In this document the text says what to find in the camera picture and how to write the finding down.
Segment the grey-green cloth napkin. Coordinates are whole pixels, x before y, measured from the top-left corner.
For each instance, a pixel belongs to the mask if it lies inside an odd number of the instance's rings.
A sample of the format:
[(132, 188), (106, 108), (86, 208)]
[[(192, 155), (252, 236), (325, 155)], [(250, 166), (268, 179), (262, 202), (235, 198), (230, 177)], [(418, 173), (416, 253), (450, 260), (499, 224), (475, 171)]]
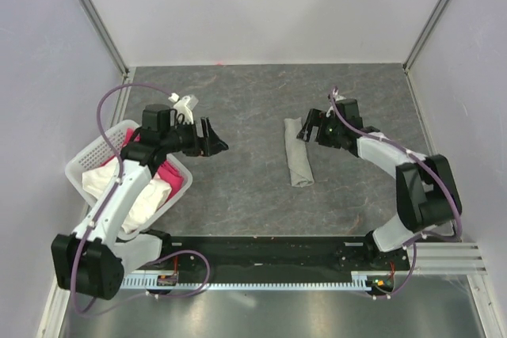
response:
[(314, 178), (307, 157), (306, 144), (297, 139), (301, 131), (301, 119), (284, 119), (284, 145), (291, 185), (305, 188), (314, 184)]

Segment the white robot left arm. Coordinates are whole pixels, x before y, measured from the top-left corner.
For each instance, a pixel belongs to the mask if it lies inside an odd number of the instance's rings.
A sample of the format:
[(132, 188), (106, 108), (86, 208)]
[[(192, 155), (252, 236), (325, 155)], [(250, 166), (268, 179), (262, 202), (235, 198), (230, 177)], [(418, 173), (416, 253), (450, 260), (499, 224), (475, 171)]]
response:
[[(51, 243), (59, 288), (110, 300), (124, 278), (143, 265), (168, 268), (174, 258), (168, 237), (150, 227), (193, 182), (174, 155), (210, 157), (227, 149), (207, 117), (195, 120), (188, 97), (174, 106), (149, 104), (141, 123), (124, 120), (101, 131), (65, 168), (90, 210), (70, 234), (59, 234)], [(181, 188), (170, 186), (155, 200), (153, 211), (132, 220), (135, 201), (161, 178), (164, 164), (180, 171)]]

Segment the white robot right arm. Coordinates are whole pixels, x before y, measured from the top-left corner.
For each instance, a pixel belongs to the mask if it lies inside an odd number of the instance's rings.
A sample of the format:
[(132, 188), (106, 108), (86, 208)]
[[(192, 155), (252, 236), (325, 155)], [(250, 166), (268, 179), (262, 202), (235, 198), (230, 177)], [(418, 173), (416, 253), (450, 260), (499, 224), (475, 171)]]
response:
[(365, 126), (355, 99), (331, 101), (330, 110), (310, 109), (297, 138), (309, 142), (315, 132), (320, 146), (343, 149), (372, 163), (395, 179), (396, 212), (364, 237), (363, 260), (371, 269), (391, 261), (391, 252), (454, 221), (456, 230), (442, 240), (459, 238), (462, 204), (448, 159), (413, 152), (373, 126)]

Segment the pink cloth in basket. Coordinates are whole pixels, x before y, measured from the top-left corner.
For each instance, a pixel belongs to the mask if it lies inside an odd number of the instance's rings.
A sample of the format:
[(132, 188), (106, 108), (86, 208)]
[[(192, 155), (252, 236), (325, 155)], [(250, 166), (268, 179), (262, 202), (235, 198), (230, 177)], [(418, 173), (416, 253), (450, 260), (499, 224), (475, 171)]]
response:
[[(137, 134), (138, 132), (136, 129), (128, 128), (126, 130), (124, 142), (122, 143), (121, 147), (126, 146), (132, 140), (133, 135), (135, 136), (134, 140), (138, 141), (139, 136)], [(166, 182), (171, 187), (169, 196), (167, 197), (166, 201), (174, 197), (176, 193), (181, 190), (184, 180), (183, 176), (181, 175), (180, 171), (175, 166), (170, 164), (167, 160), (165, 160), (158, 168), (157, 175), (160, 180)]]

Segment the white plastic laundry basket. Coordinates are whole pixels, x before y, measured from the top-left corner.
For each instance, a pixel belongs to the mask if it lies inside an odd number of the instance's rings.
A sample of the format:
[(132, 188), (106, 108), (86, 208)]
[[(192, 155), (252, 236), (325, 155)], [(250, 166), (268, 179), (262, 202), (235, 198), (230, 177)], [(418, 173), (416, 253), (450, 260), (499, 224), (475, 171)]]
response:
[[(110, 142), (120, 150), (122, 147), (122, 143), (124, 142), (124, 138), (126, 135), (126, 130), (128, 128), (136, 129), (139, 125), (134, 120), (123, 120), (119, 122), (117, 125), (109, 128), (106, 131), (106, 135), (109, 138)], [(96, 199), (90, 194), (86, 193), (82, 188), (82, 174), (85, 171), (95, 169), (107, 161), (113, 158), (113, 152), (106, 143), (106, 141), (99, 136), (95, 140), (93, 140), (90, 144), (88, 144), (83, 150), (81, 150), (77, 155), (72, 158), (69, 163), (66, 165), (65, 174), (70, 183), (74, 186), (74, 188), (78, 191), (80, 196), (85, 200), (89, 207), (93, 207), (96, 203)], [(118, 234), (118, 238), (121, 240), (130, 240), (136, 234), (140, 233), (143, 230), (151, 227), (160, 217), (162, 217), (177, 201), (181, 199), (181, 197), (189, 190), (190, 186), (193, 183), (193, 175), (189, 172), (189, 170), (172, 154), (167, 155), (166, 159), (170, 164), (175, 166), (183, 176), (183, 185), (181, 190), (176, 193), (174, 197), (166, 201), (160, 208), (154, 213), (150, 219), (141, 225), (137, 230), (132, 231), (131, 233), (125, 233), (122, 228), (120, 228), (120, 232)]]

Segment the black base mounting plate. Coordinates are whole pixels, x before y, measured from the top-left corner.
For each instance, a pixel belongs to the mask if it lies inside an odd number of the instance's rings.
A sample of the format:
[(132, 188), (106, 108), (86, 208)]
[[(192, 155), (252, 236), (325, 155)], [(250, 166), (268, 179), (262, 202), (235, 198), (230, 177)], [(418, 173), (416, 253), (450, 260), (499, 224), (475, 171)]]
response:
[(177, 250), (203, 254), (215, 272), (222, 268), (281, 268), (287, 265), (324, 267), (345, 274), (354, 271), (405, 271), (410, 268), (403, 249), (382, 253), (363, 237), (356, 236), (174, 236), (162, 247), (165, 254)]

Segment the white folded garment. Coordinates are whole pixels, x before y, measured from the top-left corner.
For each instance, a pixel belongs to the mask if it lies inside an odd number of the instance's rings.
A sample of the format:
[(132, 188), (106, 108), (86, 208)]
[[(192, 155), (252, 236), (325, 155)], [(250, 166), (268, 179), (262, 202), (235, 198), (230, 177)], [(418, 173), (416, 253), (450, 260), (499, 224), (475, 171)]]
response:
[[(116, 172), (117, 162), (116, 158), (111, 158), (105, 164), (85, 171), (82, 174), (83, 190), (95, 199), (99, 199)], [(161, 177), (160, 174), (161, 171), (155, 174), (133, 203), (122, 224), (125, 233), (131, 233), (141, 227), (171, 196), (173, 185), (166, 181), (166, 175)]]

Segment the aluminium frame rail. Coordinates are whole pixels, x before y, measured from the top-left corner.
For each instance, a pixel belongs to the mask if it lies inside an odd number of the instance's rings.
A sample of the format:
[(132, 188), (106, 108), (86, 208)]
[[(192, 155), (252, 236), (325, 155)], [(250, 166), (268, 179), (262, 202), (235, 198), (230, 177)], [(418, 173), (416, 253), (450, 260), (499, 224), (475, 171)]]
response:
[(473, 275), (486, 273), (486, 266), (475, 243), (416, 244), (414, 274)]

